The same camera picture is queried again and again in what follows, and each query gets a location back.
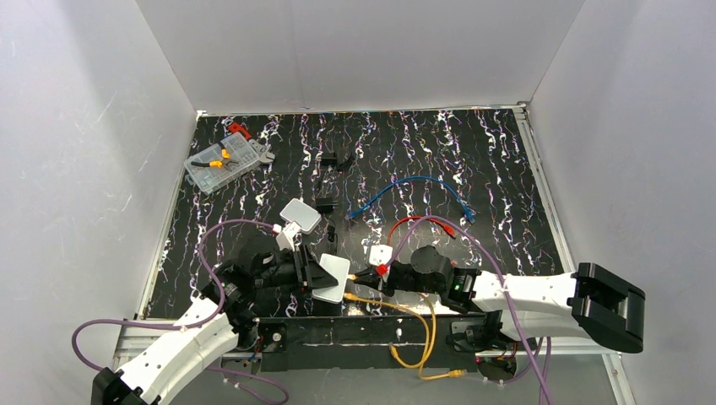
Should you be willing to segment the white network switch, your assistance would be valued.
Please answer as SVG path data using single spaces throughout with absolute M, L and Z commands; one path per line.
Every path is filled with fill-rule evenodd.
M 323 270 L 323 277 L 319 279 L 318 286 L 312 290 L 312 298 L 330 304 L 339 304 L 344 297 L 350 260 L 323 253 L 318 264 Z
M 296 223 L 304 234 L 312 233 L 322 219 L 322 215 L 298 198 L 292 198 L 280 211 L 279 216 L 287 223 Z

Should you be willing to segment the black adapter with cable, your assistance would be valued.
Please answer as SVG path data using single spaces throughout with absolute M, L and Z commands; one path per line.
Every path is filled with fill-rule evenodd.
M 335 152 L 322 155 L 317 162 L 321 167 L 334 168 L 338 172 L 348 170 L 355 162 L 355 155 L 350 153 L 347 157 L 339 157 Z

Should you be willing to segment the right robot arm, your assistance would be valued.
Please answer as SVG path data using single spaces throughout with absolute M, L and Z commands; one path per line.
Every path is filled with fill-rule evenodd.
M 488 315 L 488 330 L 521 338 L 589 338 L 628 354 L 643 351 L 645 292 L 591 262 L 552 276 L 519 276 L 455 267 L 432 246 L 414 251 L 407 264 L 370 265 L 356 284 L 392 296 L 395 291 L 435 294 L 442 305 Z

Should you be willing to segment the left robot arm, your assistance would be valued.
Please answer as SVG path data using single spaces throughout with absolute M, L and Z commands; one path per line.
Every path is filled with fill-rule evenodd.
M 350 261 L 300 243 L 279 246 L 251 259 L 221 264 L 216 280 L 189 309 L 140 354 L 93 379 L 93 404 L 168 404 L 194 378 L 246 339 L 257 322 L 256 300 L 264 291 L 308 293 L 315 300 L 342 300 Z

